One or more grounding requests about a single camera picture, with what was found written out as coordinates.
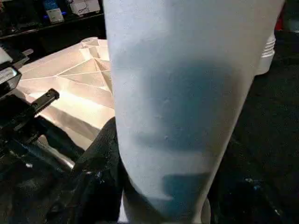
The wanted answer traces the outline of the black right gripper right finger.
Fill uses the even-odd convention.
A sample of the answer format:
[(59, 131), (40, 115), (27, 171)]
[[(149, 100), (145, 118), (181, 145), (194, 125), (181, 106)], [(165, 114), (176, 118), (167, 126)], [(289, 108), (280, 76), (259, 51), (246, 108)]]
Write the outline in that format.
[(226, 152), (208, 193), (213, 224), (296, 224), (246, 155)]

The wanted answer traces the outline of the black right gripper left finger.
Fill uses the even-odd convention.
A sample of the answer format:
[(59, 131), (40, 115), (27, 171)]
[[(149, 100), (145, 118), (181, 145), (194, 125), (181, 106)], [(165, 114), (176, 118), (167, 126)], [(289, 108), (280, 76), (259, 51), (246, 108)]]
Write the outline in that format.
[(45, 223), (117, 223), (124, 176), (116, 120), (111, 118), (57, 189)]

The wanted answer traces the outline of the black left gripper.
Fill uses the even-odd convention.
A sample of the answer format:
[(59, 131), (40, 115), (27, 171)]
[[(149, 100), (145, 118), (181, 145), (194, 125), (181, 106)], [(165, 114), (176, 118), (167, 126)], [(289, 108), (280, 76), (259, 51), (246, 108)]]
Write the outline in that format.
[(35, 145), (39, 138), (39, 144), (45, 149), (77, 162), (90, 147), (92, 140), (73, 130), (67, 133), (47, 119), (38, 117), (42, 110), (59, 97), (55, 89), (49, 89), (31, 103), (15, 94), (1, 96), (0, 155), (9, 152), (17, 156), (39, 154), (41, 149)]

